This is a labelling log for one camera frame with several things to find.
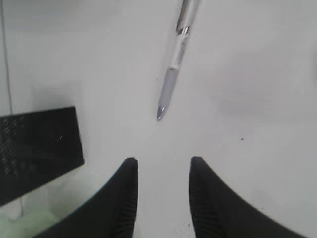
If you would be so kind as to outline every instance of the pen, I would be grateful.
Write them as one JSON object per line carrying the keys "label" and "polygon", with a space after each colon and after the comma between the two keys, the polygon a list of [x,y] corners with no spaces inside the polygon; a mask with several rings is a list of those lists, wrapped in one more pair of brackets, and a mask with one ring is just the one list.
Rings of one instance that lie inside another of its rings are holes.
{"label": "pen", "polygon": [[175,87],[178,72],[180,70],[189,32],[194,22],[199,0],[183,0],[182,9],[176,26],[176,43],[172,60],[167,68],[164,85],[158,102],[157,120],[161,120],[166,114],[173,90]]}

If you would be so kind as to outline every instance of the textured black surface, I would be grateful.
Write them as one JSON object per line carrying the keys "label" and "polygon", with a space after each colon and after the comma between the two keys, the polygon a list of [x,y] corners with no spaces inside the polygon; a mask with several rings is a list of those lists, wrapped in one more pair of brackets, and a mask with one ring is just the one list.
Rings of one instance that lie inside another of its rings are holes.
{"label": "textured black surface", "polygon": [[199,157],[192,158],[189,194],[196,238],[301,238],[245,202]]}
{"label": "textured black surface", "polygon": [[36,238],[132,238],[138,201],[138,162],[126,159],[82,207]]}
{"label": "textured black surface", "polygon": [[0,205],[83,164],[74,107],[0,118]]}

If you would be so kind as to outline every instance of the pen grip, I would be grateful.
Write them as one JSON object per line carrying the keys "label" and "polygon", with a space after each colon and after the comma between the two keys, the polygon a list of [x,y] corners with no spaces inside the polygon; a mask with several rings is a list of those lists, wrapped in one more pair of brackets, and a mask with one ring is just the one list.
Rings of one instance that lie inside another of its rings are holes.
{"label": "pen grip", "polygon": [[176,84],[177,76],[178,70],[169,68],[166,71],[164,85],[159,99],[159,104],[164,108],[167,108],[169,106],[169,102],[171,100],[173,90]]}

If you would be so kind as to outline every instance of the ballpoint pen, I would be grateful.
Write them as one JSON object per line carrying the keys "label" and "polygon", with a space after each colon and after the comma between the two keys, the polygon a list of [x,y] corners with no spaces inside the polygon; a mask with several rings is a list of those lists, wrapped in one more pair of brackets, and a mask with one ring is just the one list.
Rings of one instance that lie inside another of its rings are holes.
{"label": "ballpoint pen", "polygon": [[199,0],[183,0],[182,9],[176,26],[176,43],[172,60],[167,68],[164,85],[158,102],[157,120],[161,120],[169,106],[180,70],[190,28],[194,22]]}

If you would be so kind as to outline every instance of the black mat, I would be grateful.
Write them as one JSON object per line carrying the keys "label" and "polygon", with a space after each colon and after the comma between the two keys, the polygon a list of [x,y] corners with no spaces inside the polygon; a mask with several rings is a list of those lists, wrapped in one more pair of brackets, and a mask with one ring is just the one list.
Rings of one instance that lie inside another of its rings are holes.
{"label": "black mat", "polygon": [[0,205],[82,164],[74,107],[0,118]]}

